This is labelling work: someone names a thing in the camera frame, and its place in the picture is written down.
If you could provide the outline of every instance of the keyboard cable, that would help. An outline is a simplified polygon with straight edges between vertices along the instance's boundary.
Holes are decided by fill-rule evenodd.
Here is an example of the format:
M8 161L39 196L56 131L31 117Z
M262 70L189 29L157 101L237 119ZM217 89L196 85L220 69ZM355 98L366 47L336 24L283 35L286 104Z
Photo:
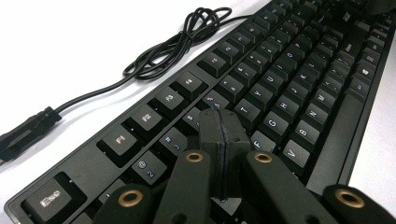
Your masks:
M229 7L217 9L199 7L190 13L183 26L183 30L172 36L165 42L147 49L137 59L128 65L124 71L123 79L70 100L53 110L48 106L27 119L24 123L0 136L0 164L17 158L26 148L39 141L56 122L62 119L60 113L72 105L76 105L94 96L113 91L124 85L132 78L149 80L161 77L190 50L191 47L199 45L212 37L221 26L230 22L244 20L250 15L235 17L223 21L232 10Z

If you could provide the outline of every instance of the keycap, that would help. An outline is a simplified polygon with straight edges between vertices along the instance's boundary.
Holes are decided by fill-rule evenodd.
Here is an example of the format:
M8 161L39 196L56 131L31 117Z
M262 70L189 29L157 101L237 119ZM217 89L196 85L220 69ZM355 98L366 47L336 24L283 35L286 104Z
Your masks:
M116 190L119 189L120 187L126 185L127 180L126 178L118 178L116 179L116 181L114 181L97 199L97 201L95 202L95 204L100 207L103 204L105 204L105 202L107 201L107 199L110 197L110 195Z
M242 55L241 51L228 42L222 43L215 53L229 64L235 63Z
M116 126L97 145L117 166L122 167L142 147L136 139L121 125Z
M151 104L166 117L173 119L189 103L170 87L166 87L152 99Z
M276 148L275 142L259 131L254 132L250 139L253 146L258 150L273 152Z
M266 112L270 107L269 104L274 99L274 95L262 85L256 83L247 93L246 99L257 106L262 112Z
M189 101L195 100L207 85L190 72L184 73L174 83L172 88Z
M242 99L233 109L233 111L238 115L238 118L247 129L247 131L252 131L262 118L262 112L259 108L253 105L246 99Z
M39 223L64 222L87 197L65 173L59 173L33 192L22 203Z
M156 147L170 161L176 161L178 155L187 149L187 137L177 128L172 127L164 134Z
M361 116L363 102L347 94L332 125L306 187L321 193L338 182L348 149Z
M297 175L302 175L310 154L305 148L293 140L289 140L280 157L286 165Z
M220 77L230 66L213 52L208 53L198 65L213 77Z
M279 115L270 111L264 121L259 124L258 129L274 140L274 142L280 144L286 137L289 126L290 125Z
M193 107L177 124L185 133L196 135L199 132L199 113L201 110Z
M148 105L142 105L127 119L132 132L149 141L166 125L167 121Z
M152 152L147 151L132 165L132 169L149 185L153 185L166 171L167 166Z

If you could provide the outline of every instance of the black keyboard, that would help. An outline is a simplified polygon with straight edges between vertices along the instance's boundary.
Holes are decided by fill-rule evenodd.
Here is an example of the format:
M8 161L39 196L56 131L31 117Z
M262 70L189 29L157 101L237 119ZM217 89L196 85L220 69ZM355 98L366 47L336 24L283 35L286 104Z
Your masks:
M395 32L363 0L275 0L10 199L20 223L91 223L128 183L163 186L207 108L236 113L257 150L308 189L347 183ZM241 200L212 199L215 223Z

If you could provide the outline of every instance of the brass insert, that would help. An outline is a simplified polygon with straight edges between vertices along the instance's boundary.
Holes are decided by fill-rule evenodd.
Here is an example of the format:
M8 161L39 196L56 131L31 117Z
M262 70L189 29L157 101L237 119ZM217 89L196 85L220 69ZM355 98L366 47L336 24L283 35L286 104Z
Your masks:
M362 208L364 206L364 200L359 195L351 192L347 189L338 189L335 192L335 197L341 202L350 207Z
M200 153L192 152L187 154L186 160L190 162L199 162L204 158Z
M126 199L126 197L127 197L128 195L131 195L131 194L135 195L135 198L133 198L132 200ZM128 190L128 191L123 192L123 193L120 195L120 197L119 197L119 204L120 204L122 207L132 207L132 206L135 206L135 205L139 204L139 203L142 201L142 199L143 199L143 194L142 194L142 192L140 192L140 191L137 190L137 189L130 189L130 190Z
M265 153L256 153L256 155L254 156L254 159L256 159L256 161L262 162L262 163L267 163L267 162L271 162L272 161L272 157L265 154Z

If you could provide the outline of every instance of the function key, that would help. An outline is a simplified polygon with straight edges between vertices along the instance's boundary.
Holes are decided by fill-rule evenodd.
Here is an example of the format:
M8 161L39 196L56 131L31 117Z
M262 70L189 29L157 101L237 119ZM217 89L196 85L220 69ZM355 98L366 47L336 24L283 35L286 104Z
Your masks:
M87 197L65 173L59 173L22 203L38 223L63 223Z
M167 121L148 105L142 105L126 120L131 131L150 141L166 125Z
M119 125L98 142L98 147L117 166L122 167L141 149L142 145Z
M132 165L132 169L149 185L153 185L165 173L167 166L152 152L147 151Z
M186 72L172 83L172 88L189 101L193 101L207 88L207 85L192 73Z
M181 95L166 87L151 101L155 108L169 119L173 119L189 104Z
M208 53L198 65L212 77L220 77L230 66L213 52Z
M228 42L223 42L215 49L215 53L224 59L227 63L235 63L242 55L241 51Z

